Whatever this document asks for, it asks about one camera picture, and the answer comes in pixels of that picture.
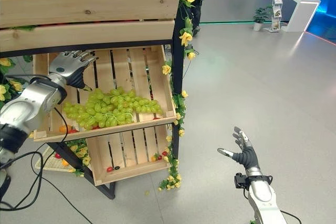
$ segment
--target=potted plant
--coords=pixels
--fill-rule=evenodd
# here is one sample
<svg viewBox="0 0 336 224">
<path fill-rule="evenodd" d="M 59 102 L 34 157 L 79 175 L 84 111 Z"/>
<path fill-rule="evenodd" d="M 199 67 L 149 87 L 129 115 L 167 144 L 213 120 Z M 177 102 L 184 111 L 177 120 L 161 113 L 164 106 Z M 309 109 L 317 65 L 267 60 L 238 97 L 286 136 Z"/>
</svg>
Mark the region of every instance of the potted plant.
<svg viewBox="0 0 336 224">
<path fill-rule="evenodd" d="M 261 29 L 262 24 L 269 17 L 271 9 L 272 9 L 271 6 L 267 6 L 265 8 L 260 7 L 256 9 L 256 12 L 255 12 L 256 15 L 253 16 L 253 21 L 254 21 L 253 30 L 254 31 L 259 31 Z"/>
</svg>

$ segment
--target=small red tomato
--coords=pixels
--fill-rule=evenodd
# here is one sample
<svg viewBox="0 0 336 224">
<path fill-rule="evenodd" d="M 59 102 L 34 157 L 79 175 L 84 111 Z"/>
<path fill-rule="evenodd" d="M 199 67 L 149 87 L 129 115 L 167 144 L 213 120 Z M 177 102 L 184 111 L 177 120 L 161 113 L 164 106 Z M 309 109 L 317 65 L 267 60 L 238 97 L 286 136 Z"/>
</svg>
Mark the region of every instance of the small red tomato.
<svg viewBox="0 0 336 224">
<path fill-rule="evenodd" d="M 77 131 L 75 128 L 72 128 L 72 129 L 69 131 L 69 133 L 76 133 L 76 132 L 79 132 L 79 131 Z"/>
</svg>

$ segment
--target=wooden crate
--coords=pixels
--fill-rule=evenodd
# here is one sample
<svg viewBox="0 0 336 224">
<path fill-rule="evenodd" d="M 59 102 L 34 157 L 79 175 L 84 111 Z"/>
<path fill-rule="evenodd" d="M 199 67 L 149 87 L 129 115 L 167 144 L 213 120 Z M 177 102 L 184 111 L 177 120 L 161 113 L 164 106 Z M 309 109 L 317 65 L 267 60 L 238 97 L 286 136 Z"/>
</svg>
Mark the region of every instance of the wooden crate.
<svg viewBox="0 0 336 224">
<path fill-rule="evenodd" d="M 53 24 L 33 31 L 0 30 L 0 51 L 171 39 L 178 4 L 179 0 L 0 0 L 0 28 Z M 78 22 L 83 24 L 65 24 Z"/>
<path fill-rule="evenodd" d="M 151 161 L 167 147 L 167 127 L 160 125 L 87 139 L 96 186 L 169 168 L 164 160 Z M 107 172 L 108 167 L 119 170 Z"/>
<path fill-rule="evenodd" d="M 69 134 L 67 140 L 169 124 L 176 119 L 169 78 L 162 74 L 162 65 L 165 62 L 163 46 L 97 50 L 94 54 L 99 59 L 96 60 L 95 65 L 91 64 L 83 74 L 84 82 L 88 86 L 100 88 L 103 92 L 109 92 L 116 86 L 122 86 L 126 91 L 134 89 L 137 95 L 148 99 L 151 99 L 151 86 L 153 99 L 158 100 L 163 115 L 154 120 L 155 114 L 134 114 L 135 123 L 85 131 L 80 129 L 75 121 L 66 118 L 62 111 L 63 103 L 56 108 L 65 116 L 67 124 L 80 130 L 78 133 Z M 48 66 L 56 56 L 57 53 L 34 55 L 34 73 L 46 74 Z M 78 90 L 77 92 L 77 89 L 69 86 L 66 90 L 68 96 L 65 101 L 77 103 L 79 100 L 81 104 L 86 103 L 89 91 Z M 41 127 L 34 132 L 34 141 L 60 142 L 64 137 L 64 134 L 58 131 L 61 125 L 63 121 L 60 116 L 55 111 L 51 111 L 43 120 Z"/>
</svg>

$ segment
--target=gray floor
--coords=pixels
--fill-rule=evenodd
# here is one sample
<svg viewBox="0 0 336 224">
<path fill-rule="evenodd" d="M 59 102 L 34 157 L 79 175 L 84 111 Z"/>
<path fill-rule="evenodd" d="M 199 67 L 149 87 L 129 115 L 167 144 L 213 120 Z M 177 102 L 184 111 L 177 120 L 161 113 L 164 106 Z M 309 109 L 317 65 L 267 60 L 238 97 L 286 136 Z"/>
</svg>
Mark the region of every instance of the gray floor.
<svg viewBox="0 0 336 224">
<path fill-rule="evenodd" d="M 302 223 L 335 223 L 336 47 L 309 34 L 257 33 L 245 24 L 204 25 L 194 47 L 201 54 L 184 79 L 190 96 L 179 190 L 157 191 L 166 171 L 120 181 L 115 200 L 72 174 L 45 176 L 94 223 L 247 224 L 253 211 L 233 183 L 243 168 L 216 151 L 239 150 L 231 137 L 238 125 L 262 171 L 274 176 L 281 209 Z M 21 152 L 37 146 L 27 141 Z M 33 180 L 28 159 L 13 165 L 11 175 L 4 200 L 15 203 Z M 0 214 L 1 223 L 85 223 L 46 183 L 32 207 Z"/>
</svg>

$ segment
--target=fruit display stand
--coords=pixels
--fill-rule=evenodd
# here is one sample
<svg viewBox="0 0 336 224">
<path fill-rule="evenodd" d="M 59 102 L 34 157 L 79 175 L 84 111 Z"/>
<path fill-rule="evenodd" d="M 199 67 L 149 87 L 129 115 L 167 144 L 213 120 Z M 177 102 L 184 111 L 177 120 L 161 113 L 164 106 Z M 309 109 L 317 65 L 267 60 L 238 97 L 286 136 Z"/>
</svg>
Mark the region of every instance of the fruit display stand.
<svg viewBox="0 0 336 224">
<path fill-rule="evenodd" d="M 158 100 L 163 114 L 133 114 L 134 123 L 69 134 L 66 140 L 85 137 L 92 158 L 91 169 L 71 151 L 58 132 L 61 118 L 54 112 L 34 133 L 34 141 L 47 142 L 72 167 L 109 199 L 115 181 L 168 168 L 151 156 L 166 147 L 167 124 L 176 119 L 172 90 L 162 74 L 163 44 L 172 44 L 172 86 L 182 92 L 184 48 L 179 31 L 184 20 L 179 0 L 0 0 L 2 57 L 33 54 L 34 72 L 47 74 L 58 52 L 90 49 L 97 61 L 84 71 L 84 81 L 104 92 L 121 86 L 144 98 Z M 7 27 L 42 25 L 32 31 Z M 67 87 L 67 100 L 84 103 L 88 91 Z M 56 106 L 62 111 L 62 105 Z M 178 158 L 179 128 L 172 124 L 172 153 Z M 107 172 L 107 167 L 120 169 Z"/>
</svg>

